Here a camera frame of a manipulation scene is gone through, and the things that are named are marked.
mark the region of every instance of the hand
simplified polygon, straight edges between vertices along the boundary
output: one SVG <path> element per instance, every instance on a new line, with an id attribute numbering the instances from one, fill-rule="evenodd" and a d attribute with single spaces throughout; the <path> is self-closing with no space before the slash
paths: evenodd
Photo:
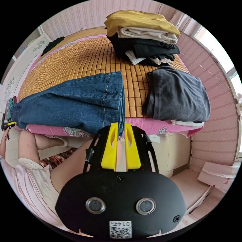
<path id="1" fill-rule="evenodd" d="M 3 135 L 5 136 L 6 140 L 7 140 L 7 137 L 9 135 L 9 127 L 3 132 Z"/>

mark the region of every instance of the striped blanket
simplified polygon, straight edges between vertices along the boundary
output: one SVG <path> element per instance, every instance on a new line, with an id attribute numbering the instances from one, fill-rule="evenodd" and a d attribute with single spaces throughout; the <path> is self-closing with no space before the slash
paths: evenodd
<path id="1" fill-rule="evenodd" d="M 54 156 L 50 156 L 48 158 L 45 158 L 43 160 L 40 160 L 40 164 L 43 167 L 46 167 L 47 165 L 49 165 L 52 169 L 54 169 L 55 167 L 57 167 L 59 164 L 61 164 L 63 161 L 65 161 L 70 155 L 72 155 L 77 149 L 76 148 L 71 148 L 70 150 L 54 155 Z"/>

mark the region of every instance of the pink wall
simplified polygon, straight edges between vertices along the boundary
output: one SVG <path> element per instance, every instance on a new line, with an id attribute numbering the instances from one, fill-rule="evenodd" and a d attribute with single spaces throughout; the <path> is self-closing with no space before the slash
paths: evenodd
<path id="1" fill-rule="evenodd" d="M 55 40 L 81 31 L 82 28 L 104 26 L 106 16 L 118 10 L 138 10 L 159 13 L 170 21 L 176 9 L 151 0 L 91 0 L 67 8 L 45 21 L 41 26 Z"/>
<path id="2" fill-rule="evenodd" d="M 195 40 L 182 33 L 177 45 L 180 58 L 189 72 L 201 79 L 211 104 L 211 115 L 204 129 L 193 136 L 190 169 L 200 172 L 206 161 L 232 165 L 238 139 L 238 118 L 233 94 L 227 87 L 229 84 L 214 59 Z"/>

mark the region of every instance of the pink bedsheet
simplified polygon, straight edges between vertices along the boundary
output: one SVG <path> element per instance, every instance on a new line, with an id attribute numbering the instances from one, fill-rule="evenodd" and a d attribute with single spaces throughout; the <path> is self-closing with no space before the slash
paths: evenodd
<path id="1" fill-rule="evenodd" d="M 106 36 L 105 34 L 93 35 L 93 36 L 84 37 L 84 38 L 75 40 L 73 42 L 70 42 L 70 43 L 50 52 L 39 62 L 34 63 L 31 66 L 28 74 L 37 65 L 39 65 L 43 60 L 48 58 L 50 55 L 52 55 L 53 53 L 65 48 L 69 45 L 72 45 L 72 44 L 75 44 L 77 42 L 84 41 L 84 40 L 87 40 L 87 39 L 93 39 L 93 38 L 105 37 L 105 36 Z M 152 118 L 126 118 L 125 122 L 131 123 L 133 126 L 137 126 L 141 129 L 143 129 L 148 135 L 150 135 L 150 134 L 165 134 L 165 133 L 181 133 L 188 138 L 188 137 L 191 137 L 192 135 L 198 133 L 199 131 L 201 131 L 203 129 L 203 127 L 195 128 L 195 127 L 191 127 L 191 126 L 173 125 L 171 121 L 160 121 L 160 120 L 154 120 Z M 47 135 L 47 136 L 54 136 L 54 135 L 55 136 L 75 136 L 75 137 L 90 137 L 91 136 L 90 134 L 88 134 L 85 131 L 82 131 L 82 130 L 79 130 L 79 129 L 67 128 L 67 127 L 52 127 L 52 126 L 45 126 L 45 125 L 29 124 L 29 125 L 26 126 L 25 129 L 27 131 L 31 132 L 31 133 L 43 134 L 43 135 Z"/>

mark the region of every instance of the bed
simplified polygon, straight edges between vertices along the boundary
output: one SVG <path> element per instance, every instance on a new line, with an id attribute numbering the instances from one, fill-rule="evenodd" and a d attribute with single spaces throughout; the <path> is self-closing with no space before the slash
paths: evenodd
<path id="1" fill-rule="evenodd" d="M 177 55 L 173 67 L 189 73 Z M 125 89 L 125 122 L 140 127 L 147 134 L 178 132 L 190 137 L 202 130 L 203 127 L 173 125 L 171 121 L 153 120 L 143 115 L 141 106 L 149 90 L 146 73 L 154 69 L 156 67 L 133 66 L 117 58 L 105 34 L 88 36 L 53 50 L 34 64 L 21 87 L 19 100 L 70 79 L 121 71 Z M 67 127 L 30 124 L 25 129 L 49 136 L 90 136 L 82 130 Z"/>

